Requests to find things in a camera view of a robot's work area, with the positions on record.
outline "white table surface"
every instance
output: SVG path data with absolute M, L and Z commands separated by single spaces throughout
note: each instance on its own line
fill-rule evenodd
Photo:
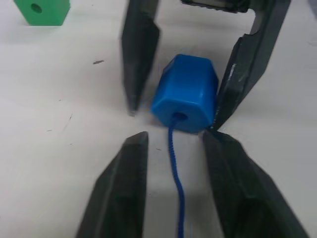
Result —
M 124 139 L 144 130 L 150 135 L 144 237 L 175 237 L 177 193 L 166 129 L 148 105 L 134 118 L 126 111 L 119 44 L 126 1 L 71 5 L 63 26 L 30 27 L 12 0 L 0 0 L 0 237 L 74 237 L 95 179 Z M 251 11 L 230 14 L 163 0 L 145 98 L 178 53 L 210 58 L 221 79 L 253 18 Z M 104 62 L 93 65 L 97 60 Z M 312 238 L 316 90 L 316 16 L 308 1 L 293 0 L 265 74 L 221 128 L 272 176 Z M 177 132 L 175 150 L 187 198 L 186 237 L 217 237 L 211 236 L 215 213 L 202 142 Z

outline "green block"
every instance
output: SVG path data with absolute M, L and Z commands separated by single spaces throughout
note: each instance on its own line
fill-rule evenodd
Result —
M 14 0 L 25 20 L 34 26 L 61 26 L 69 0 Z

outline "dark speck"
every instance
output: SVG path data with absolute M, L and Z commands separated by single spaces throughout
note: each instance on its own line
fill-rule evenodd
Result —
M 98 63 L 102 63 L 102 62 L 105 62 L 104 60 L 98 60 L 98 61 L 95 61 L 93 64 L 98 64 Z

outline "blue block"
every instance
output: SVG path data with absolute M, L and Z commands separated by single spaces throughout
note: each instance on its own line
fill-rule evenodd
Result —
M 167 127 L 175 113 L 184 114 L 176 129 L 200 132 L 212 124 L 217 88 L 209 59 L 177 55 L 163 71 L 151 111 Z

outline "blue string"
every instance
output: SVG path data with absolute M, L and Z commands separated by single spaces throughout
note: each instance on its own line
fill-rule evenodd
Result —
M 176 124 L 180 120 L 184 120 L 184 117 L 179 116 L 179 115 L 175 115 L 173 117 L 172 123 L 170 124 L 170 127 L 168 128 L 168 151 L 169 151 L 169 156 L 170 156 L 172 173 L 173 173 L 173 177 L 174 177 L 174 181 L 175 181 L 175 184 L 177 187 L 178 197 L 179 197 L 177 237 L 184 238 L 185 195 L 184 195 L 182 183 L 181 183 L 181 181 L 178 177 L 178 173 L 177 173 L 176 157 L 175 157 L 174 146 L 173 146 L 173 130 L 174 130 Z

